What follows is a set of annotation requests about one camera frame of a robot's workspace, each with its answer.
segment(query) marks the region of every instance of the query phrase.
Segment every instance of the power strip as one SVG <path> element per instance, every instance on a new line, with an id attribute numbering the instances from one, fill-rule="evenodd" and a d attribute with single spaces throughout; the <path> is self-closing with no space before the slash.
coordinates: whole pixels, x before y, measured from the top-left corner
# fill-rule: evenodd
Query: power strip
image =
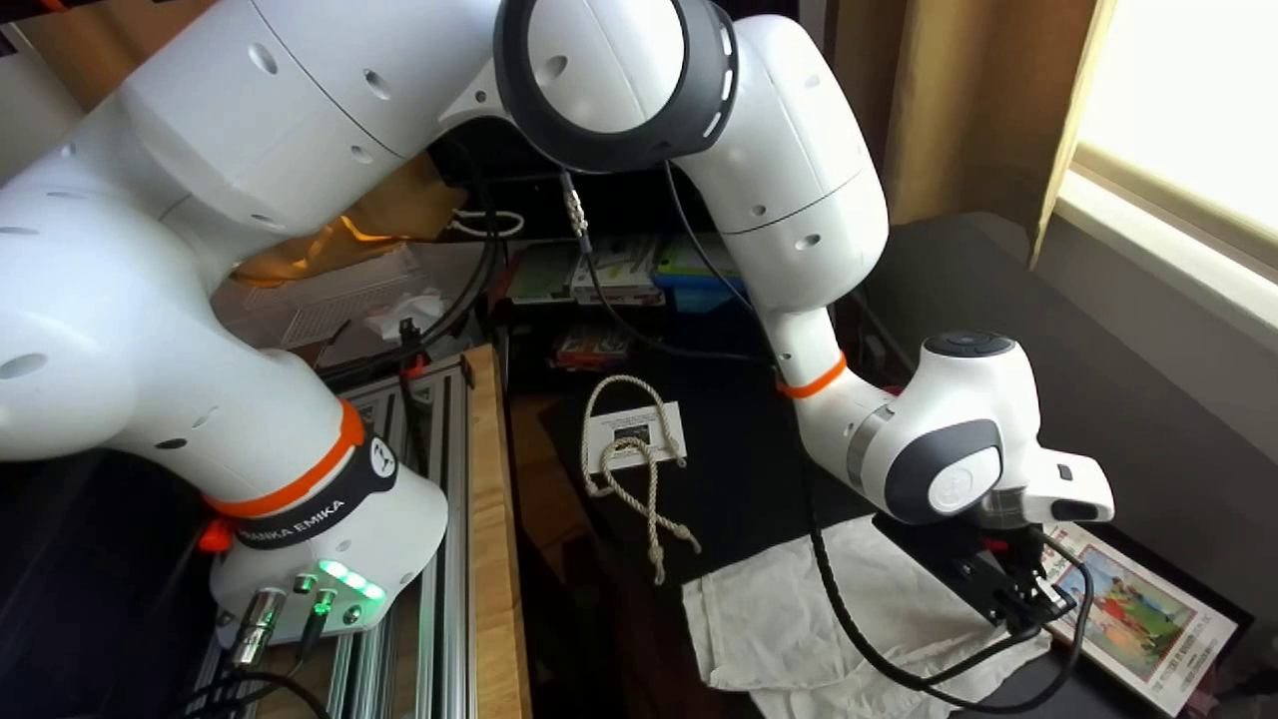
<path id="1" fill-rule="evenodd" d="M 687 438 L 682 438 L 682 420 L 680 420 L 680 402 L 663 402 L 668 428 L 671 428 L 671 444 L 656 420 L 656 409 L 626 409 L 626 411 L 606 411 L 606 415 L 592 415 L 588 432 L 582 432 L 582 470 L 599 474 L 599 454 L 606 452 L 610 438 L 640 438 L 652 446 L 656 464 L 682 464 L 687 459 Z M 622 467 L 643 467 L 643 452 L 635 446 L 615 446 L 606 467 L 622 470 Z"/>

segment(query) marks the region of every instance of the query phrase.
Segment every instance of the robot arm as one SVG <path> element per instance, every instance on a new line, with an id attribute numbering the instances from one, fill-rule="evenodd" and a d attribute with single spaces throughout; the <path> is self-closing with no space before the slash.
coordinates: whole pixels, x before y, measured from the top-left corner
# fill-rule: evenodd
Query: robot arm
<path id="1" fill-rule="evenodd" d="M 592 12 L 573 0 L 507 5 L 501 29 L 514 30 L 501 34 L 507 53 L 495 66 L 507 110 L 567 169 L 618 172 L 674 154 L 739 262 L 811 459 L 900 523 L 961 511 L 996 526 L 1109 518 L 1097 464 L 1037 446 L 1037 397 L 1017 342 L 939 335 L 901 397 L 847 369 L 828 306 L 877 262 L 887 205 L 837 80 L 807 30 L 779 14 L 728 29 L 687 0 L 674 5 L 687 34 L 680 42 L 663 25 L 618 8 L 635 12 L 604 0 Z M 588 34 L 610 42 L 575 38 L 575 14 L 596 14 L 599 30 Z"/>
<path id="2" fill-rule="evenodd" d="M 1109 518 L 1097 464 L 1037 446 L 1037 397 L 1017 342 L 936 335 L 901 397 L 847 369 L 828 302 L 877 262 L 877 177 L 807 30 L 771 14 L 735 30 L 735 110 L 716 146 L 680 169 L 743 271 L 811 459 L 900 523 L 961 511 L 996 526 Z"/>
<path id="3" fill-rule="evenodd" d="M 795 25 L 731 29 L 707 0 L 210 5 L 0 187 L 0 459 L 147 454 L 241 518 L 210 576 L 226 616 L 341 558 L 378 586 L 345 594 L 346 628 L 374 623 L 445 535 L 441 491 L 387 464 L 306 369 L 230 339 L 208 291 L 470 116 L 507 116 L 578 172 L 680 158 L 743 266 L 807 452 L 887 514 L 1109 514 L 1090 459 L 1034 444 L 1014 342 L 936 339 L 901 397 L 847 370 L 828 302 L 887 239 L 859 124 Z M 333 491 L 354 503 L 324 511 Z"/>

